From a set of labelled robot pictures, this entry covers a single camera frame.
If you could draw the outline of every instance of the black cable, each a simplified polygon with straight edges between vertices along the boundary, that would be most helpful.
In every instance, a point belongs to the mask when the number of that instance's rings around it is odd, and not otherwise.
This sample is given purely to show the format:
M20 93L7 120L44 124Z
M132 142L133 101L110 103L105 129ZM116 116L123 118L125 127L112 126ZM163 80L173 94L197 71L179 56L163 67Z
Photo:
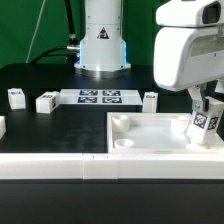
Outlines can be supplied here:
M68 19L68 29L70 34L69 42L72 45L78 45L79 42L75 35L75 26L73 22L71 2L70 0L64 0L64 2L65 2L66 13L67 13L67 19Z
M55 47L52 48L50 50L45 51L44 53L42 53L41 55L39 55L38 57L34 58L30 64L35 64L36 62L38 62L41 58L46 57L48 54L55 52L55 51L61 51L61 50L67 50L67 47Z
M65 8L67 13L67 19L68 19L68 29L70 34L75 34L75 27L73 22L73 16L72 16L72 8L71 8L71 2L70 0L64 0L65 1Z

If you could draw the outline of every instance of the small white cube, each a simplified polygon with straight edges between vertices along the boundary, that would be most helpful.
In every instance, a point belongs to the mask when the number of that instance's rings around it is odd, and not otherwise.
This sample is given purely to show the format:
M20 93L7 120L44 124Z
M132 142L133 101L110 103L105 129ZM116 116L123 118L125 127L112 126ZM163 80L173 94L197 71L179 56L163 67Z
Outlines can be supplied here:
M143 99L143 113L156 113L158 102L158 93L145 92Z
M37 113L50 114L60 104L59 92L46 92L36 99Z
M0 116L0 139L5 134L6 128L5 128L5 117Z
M12 110L25 109L26 101L22 89L8 89L9 104Z

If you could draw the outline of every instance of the black table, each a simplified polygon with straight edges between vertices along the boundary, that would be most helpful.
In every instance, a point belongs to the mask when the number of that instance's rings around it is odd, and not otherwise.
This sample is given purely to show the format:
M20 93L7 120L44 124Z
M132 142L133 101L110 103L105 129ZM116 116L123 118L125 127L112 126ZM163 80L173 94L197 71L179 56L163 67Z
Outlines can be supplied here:
M8 88L23 88L26 110L10 110ZM141 97L154 90L160 93L159 112L191 112L188 93L160 90L151 67L135 67L131 75L116 79L94 80L75 75L67 65L12 64L0 70L0 115L7 117L1 152L106 152L107 111L140 110L64 105L50 115L35 113L38 96L62 88L137 89ZM222 137L223 123L222 119L218 131ZM94 145L96 137L100 141ZM4 224L222 224L224 220L222 180L0 180L0 198Z

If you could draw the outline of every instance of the green backdrop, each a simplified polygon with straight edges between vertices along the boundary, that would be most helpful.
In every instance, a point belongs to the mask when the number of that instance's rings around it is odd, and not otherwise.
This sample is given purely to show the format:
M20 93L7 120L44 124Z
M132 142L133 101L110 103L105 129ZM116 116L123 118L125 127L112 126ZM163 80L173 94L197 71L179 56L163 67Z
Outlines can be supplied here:
M24 63L36 27L42 0L0 1L0 67ZM153 47L159 26L156 9L167 0L124 0L123 38L127 42L128 62L152 65ZM76 34L85 34L84 0L71 0ZM68 26L64 0L47 0L30 59L40 53L68 44ZM66 59L50 58L41 62L66 63Z

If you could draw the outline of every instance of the white tray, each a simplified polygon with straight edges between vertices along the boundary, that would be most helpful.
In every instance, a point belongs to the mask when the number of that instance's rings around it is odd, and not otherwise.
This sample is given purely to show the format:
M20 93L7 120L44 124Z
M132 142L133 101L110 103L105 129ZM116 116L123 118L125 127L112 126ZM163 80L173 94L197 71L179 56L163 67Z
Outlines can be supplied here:
M113 117L119 115L129 118L127 131L114 130ZM220 149L224 150L224 142L217 134L209 138L208 148L190 147L190 139L185 133L171 131L171 120L177 115L188 118L189 122L191 120L191 114L108 113L108 152L116 154L191 154L217 153ZM134 145L131 147L117 146L118 139L128 139L133 141Z

